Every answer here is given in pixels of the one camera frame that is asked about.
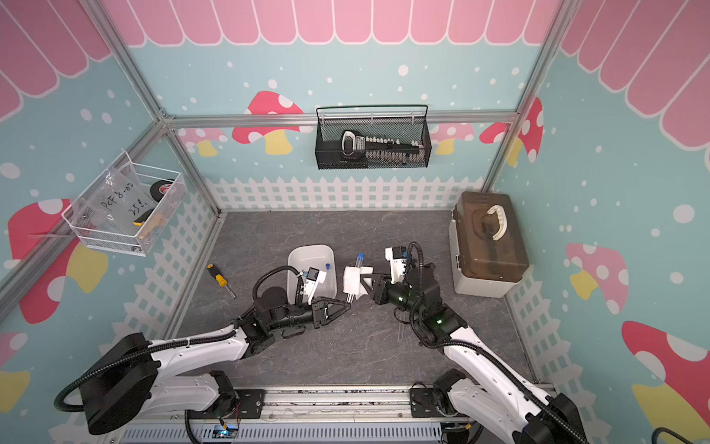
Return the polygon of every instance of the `mushroom mural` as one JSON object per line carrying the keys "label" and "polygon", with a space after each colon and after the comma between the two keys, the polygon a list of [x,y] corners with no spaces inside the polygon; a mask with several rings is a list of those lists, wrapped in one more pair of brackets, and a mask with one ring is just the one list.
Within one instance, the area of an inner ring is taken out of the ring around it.
{"label": "mushroom mural", "polygon": [[[26,333],[0,333],[0,368],[27,342]],[[30,384],[30,372],[0,372],[0,413],[12,410]]]}
{"label": "mushroom mural", "polygon": [[[260,91],[251,100],[244,114],[303,114],[301,108],[286,97],[273,91]],[[312,126],[272,126],[263,128],[235,128],[231,137],[240,144],[266,140],[267,154],[289,154],[293,147],[286,139],[285,130],[310,133]]]}
{"label": "mushroom mural", "polygon": [[581,271],[569,277],[577,295],[587,300],[599,288],[611,314],[623,310],[628,297],[628,271],[621,253],[609,248],[568,244],[564,265],[574,264]]}
{"label": "mushroom mural", "polygon": [[[44,234],[61,218],[68,199],[44,200],[16,212],[8,221],[10,250],[14,266],[25,258]],[[47,271],[20,300],[22,316],[30,324],[47,320],[59,306],[67,277],[73,278],[84,293],[91,293],[109,268],[109,257],[91,250],[74,239]]]}
{"label": "mushroom mural", "polygon": [[195,152],[195,145],[197,145],[197,152],[202,157],[213,157],[219,153],[210,141],[226,142],[228,140],[219,128],[181,128],[177,134],[190,153]]}
{"label": "mushroom mural", "polygon": [[[513,142],[513,147],[508,154],[508,165],[512,167],[518,166],[518,154],[520,154],[520,149],[523,146],[525,147],[525,152],[528,154],[530,163],[535,162],[537,155],[540,153],[542,133],[544,132],[542,102],[536,97],[532,105],[528,117],[523,122],[523,127],[520,129],[518,137]],[[492,144],[502,140],[507,127],[506,124],[500,122],[490,125],[481,133],[481,142]]]}
{"label": "mushroom mural", "polygon": [[[661,385],[631,386],[652,428],[666,427],[694,442],[710,437],[710,354],[708,350],[642,323],[624,322],[629,351]],[[668,443],[679,443],[665,435]]]}
{"label": "mushroom mural", "polygon": [[442,124],[429,130],[433,144],[439,144],[434,154],[448,156],[454,152],[454,140],[472,141],[476,138],[470,124]]}

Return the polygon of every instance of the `screwdriver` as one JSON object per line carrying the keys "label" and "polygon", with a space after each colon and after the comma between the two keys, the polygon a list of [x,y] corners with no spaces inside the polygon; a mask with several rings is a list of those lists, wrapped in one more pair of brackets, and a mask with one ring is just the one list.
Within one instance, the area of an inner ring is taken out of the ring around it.
{"label": "screwdriver", "polygon": [[236,299],[236,294],[231,290],[231,288],[227,285],[229,282],[226,281],[224,278],[224,275],[222,272],[215,266],[214,264],[210,264],[207,266],[207,271],[209,272],[209,275],[212,276],[217,280],[217,283],[219,284],[220,287],[225,287],[226,290],[231,294],[231,297]]}

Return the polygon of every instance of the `gray floor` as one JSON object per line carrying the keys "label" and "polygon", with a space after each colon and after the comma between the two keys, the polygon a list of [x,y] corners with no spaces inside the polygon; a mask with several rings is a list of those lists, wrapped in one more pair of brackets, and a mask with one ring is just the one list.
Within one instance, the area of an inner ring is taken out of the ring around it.
{"label": "gray floor", "polygon": [[[227,325],[251,304],[251,289],[267,271],[286,265],[296,247],[327,244],[335,253],[339,293],[346,265],[365,253],[364,265],[388,272],[384,249],[418,241],[426,262],[436,265],[444,302],[481,339],[524,377],[530,378],[523,348],[503,299],[454,293],[449,255],[449,211],[234,212],[229,213],[210,261],[222,269],[236,300],[205,270],[179,337]],[[286,272],[262,286],[285,288]],[[363,296],[331,325],[277,342],[255,357],[224,362],[237,386],[291,384],[411,384],[433,382],[455,364],[436,350],[417,344],[408,326],[392,317],[393,307]]]}

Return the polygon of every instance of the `yellow screwdriver handle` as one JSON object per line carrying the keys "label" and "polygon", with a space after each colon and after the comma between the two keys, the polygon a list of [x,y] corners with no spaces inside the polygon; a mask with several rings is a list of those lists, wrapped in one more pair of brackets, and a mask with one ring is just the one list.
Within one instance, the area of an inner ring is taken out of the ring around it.
{"label": "yellow screwdriver handle", "polygon": [[220,287],[224,287],[225,285],[228,284],[227,280],[222,275],[222,272],[214,264],[208,265],[207,271],[209,272],[210,276],[212,276],[213,278],[215,278],[217,280],[217,283],[219,284]]}

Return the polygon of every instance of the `vent grille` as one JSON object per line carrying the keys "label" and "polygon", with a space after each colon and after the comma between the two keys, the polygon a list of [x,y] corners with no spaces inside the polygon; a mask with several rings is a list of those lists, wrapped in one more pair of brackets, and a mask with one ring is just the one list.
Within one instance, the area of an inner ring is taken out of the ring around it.
{"label": "vent grille", "polygon": [[[438,443],[438,423],[282,423],[241,425],[236,440],[212,438],[214,424],[196,423],[202,443]],[[189,443],[182,424],[136,424],[126,427],[120,444]]]}

